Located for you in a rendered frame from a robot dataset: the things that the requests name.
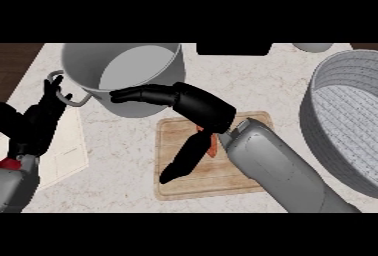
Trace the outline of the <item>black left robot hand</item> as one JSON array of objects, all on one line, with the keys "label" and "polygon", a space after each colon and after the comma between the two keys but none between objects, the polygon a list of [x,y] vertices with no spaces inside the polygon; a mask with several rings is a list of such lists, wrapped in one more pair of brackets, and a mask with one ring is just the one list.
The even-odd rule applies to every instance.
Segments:
[{"label": "black left robot hand", "polygon": [[42,97],[23,114],[7,103],[0,102],[0,133],[8,137],[7,157],[11,159],[21,155],[39,157],[48,150],[57,121],[66,108],[55,96],[61,80],[61,76],[52,81],[44,80]]}]

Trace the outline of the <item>wooden cutting board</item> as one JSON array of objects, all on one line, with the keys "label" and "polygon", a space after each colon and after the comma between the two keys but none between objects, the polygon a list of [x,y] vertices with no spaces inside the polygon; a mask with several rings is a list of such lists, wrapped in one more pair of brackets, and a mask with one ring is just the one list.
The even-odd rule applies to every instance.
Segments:
[{"label": "wooden cutting board", "polygon": [[230,163],[216,138],[216,155],[202,157],[190,174],[166,184],[159,183],[159,174],[185,142],[196,133],[196,125],[184,118],[165,118],[156,125],[154,140],[154,197],[160,201],[259,192],[258,183],[244,177]]}]

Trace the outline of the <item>grey metal pot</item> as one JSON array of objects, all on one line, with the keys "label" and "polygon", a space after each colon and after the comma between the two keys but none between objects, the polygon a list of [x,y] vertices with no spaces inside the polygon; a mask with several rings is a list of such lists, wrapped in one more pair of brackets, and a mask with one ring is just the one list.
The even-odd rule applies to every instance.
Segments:
[{"label": "grey metal pot", "polygon": [[86,92],[79,102],[58,100],[81,107],[94,98],[119,117],[143,118],[163,110],[163,106],[143,102],[112,103],[109,92],[143,84],[172,85],[185,78],[179,43],[64,43],[60,56],[61,69],[52,71],[66,77]]}]

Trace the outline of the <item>grey round object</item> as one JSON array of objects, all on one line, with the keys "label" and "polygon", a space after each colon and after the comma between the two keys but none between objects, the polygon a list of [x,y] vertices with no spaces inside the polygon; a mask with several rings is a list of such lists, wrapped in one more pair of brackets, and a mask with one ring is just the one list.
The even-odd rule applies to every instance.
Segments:
[{"label": "grey round object", "polygon": [[293,43],[293,46],[303,52],[320,53],[332,47],[332,43]]}]

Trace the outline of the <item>grey wicker basket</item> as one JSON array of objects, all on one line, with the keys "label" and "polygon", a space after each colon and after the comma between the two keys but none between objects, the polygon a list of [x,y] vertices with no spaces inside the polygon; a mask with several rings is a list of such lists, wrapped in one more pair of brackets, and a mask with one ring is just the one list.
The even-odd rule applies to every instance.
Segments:
[{"label": "grey wicker basket", "polygon": [[378,199],[378,51],[346,50],[317,65],[299,105],[309,151],[332,176]]}]

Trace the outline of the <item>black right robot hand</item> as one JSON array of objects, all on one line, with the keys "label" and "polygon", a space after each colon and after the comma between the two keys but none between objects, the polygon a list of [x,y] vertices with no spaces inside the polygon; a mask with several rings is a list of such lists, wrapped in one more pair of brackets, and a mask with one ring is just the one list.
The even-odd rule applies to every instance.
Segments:
[{"label": "black right robot hand", "polygon": [[231,125],[236,108],[209,92],[182,82],[175,82],[171,86],[134,86],[112,91],[109,95],[112,103],[144,102],[171,107],[200,127],[160,172],[159,183],[165,184],[187,176],[210,147],[210,135],[222,134]]}]

